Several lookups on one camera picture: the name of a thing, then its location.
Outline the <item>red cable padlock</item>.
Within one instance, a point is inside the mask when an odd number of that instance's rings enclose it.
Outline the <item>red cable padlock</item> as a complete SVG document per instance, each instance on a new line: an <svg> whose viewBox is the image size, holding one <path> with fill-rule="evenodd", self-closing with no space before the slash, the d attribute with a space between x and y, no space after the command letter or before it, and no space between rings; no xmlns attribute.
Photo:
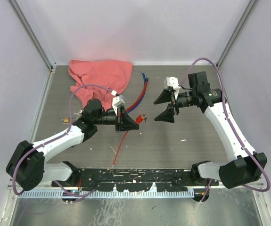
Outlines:
<svg viewBox="0 0 271 226"><path fill-rule="evenodd" d="M129 126L125 126L125 127L124 127L124 128L125 128L125 134L123 135L123 137L122 137L122 139L121 139L121 141L120 141L120 143L119 143L118 149L117 149L117 151L116 151L116 154L115 154L115 157L114 157L114 160L113 160L113 163L112 163L112 167L115 166L115 163L116 163L116 161L117 161L119 152L120 152L120 150L121 150L121 148L122 148L123 142L124 142L124 140L125 140L125 138L126 138L128 132L131 131L131 130L138 130L138 129L139 129L139 125L140 125L142 122L143 122L143 117L142 117L142 114L140 114L140 115L136 118L135 122L134 122L132 125L129 125Z"/></svg>

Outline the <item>silver key with ring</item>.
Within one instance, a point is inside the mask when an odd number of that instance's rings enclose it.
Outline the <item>silver key with ring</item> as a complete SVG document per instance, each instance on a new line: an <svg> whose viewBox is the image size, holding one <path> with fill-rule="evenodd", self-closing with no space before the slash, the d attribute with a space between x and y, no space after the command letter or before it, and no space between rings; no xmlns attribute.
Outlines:
<svg viewBox="0 0 271 226"><path fill-rule="evenodd" d="M142 114L142 117L143 117L143 121L147 122L147 116L145 114Z"/></svg>

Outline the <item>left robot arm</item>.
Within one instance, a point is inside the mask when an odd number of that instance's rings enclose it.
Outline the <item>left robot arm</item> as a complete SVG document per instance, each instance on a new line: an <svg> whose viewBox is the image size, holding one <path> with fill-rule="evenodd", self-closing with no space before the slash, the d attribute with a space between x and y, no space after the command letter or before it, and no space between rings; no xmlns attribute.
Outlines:
<svg viewBox="0 0 271 226"><path fill-rule="evenodd" d="M50 181L63 181L67 186L75 186L80 173L73 164L68 161L50 164L48 161L92 138L98 131L98 125L114 125L116 131L138 130L139 120L133 120L123 105L105 111L100 100L91 99L69 128L38 142L20 142L6 166L7 174L23 191Z"/></svg>

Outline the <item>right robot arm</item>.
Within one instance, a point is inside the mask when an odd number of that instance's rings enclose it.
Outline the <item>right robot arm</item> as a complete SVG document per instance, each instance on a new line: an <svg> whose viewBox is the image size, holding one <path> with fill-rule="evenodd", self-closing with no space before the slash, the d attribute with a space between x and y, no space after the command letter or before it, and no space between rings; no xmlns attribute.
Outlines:
<svg viewBox="0 0 271 226"><path fill-rule="evenodd" d="M180 108L196 106L214 126L228 157L228 163L203 161L191 168L191 180L202 185L208 179L217 180L228 188L244 186L261 177L261 170L267 163L264 153L257 153L248 143L229 111L229 105L222 100L221 89L212 89L205 72L188 75L189 91L182 88L176 77L164 80L164 89L154 104L167 103L167 108L154 120L174 123Z"/></svg>

